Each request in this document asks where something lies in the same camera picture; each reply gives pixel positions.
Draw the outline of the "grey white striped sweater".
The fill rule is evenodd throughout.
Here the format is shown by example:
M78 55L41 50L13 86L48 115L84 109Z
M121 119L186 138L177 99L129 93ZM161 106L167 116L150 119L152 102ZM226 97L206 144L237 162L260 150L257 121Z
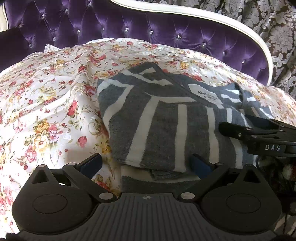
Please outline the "grey white striped sweater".
M192 154L231 168L253 164L242 142L218 126L251 127L251 116L273 117L237 83L212 87L150 62L100 79L97 94L121 190L129 193L181 193L194 185L200 178L190 168Z

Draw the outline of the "floral bed cover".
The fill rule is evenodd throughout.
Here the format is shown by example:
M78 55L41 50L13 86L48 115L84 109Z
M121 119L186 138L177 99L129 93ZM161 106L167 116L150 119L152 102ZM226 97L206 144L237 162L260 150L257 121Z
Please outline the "floral bed cover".
M119 194L120 169L99 116L97 82L144 62L211 86L233 82L250 91L280 121L295 125L295 100L276 87L206 54L136 39L103 39L59 49L48 45L1 73L1 236L18 232L11 207L36 166L62 168L94 153L103 167L93 178Z

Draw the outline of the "dark purple velvet cushion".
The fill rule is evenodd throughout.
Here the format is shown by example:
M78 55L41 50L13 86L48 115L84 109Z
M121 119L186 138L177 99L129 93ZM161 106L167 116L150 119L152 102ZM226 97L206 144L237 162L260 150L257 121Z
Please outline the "dark purple velvet cushion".
M1 32L0 35L0 70L12 66L32 53L29 42L19 28Z

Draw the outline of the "purple tufted headboard white frame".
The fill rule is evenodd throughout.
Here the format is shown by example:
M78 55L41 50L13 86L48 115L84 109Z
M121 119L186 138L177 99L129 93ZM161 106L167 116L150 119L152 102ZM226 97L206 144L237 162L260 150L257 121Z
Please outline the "purple tufted headboard white frame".
M1 1L1 69L43 51L103 38L133 38L210 55L270 85L273 61L262 38L227 16L141 1Z

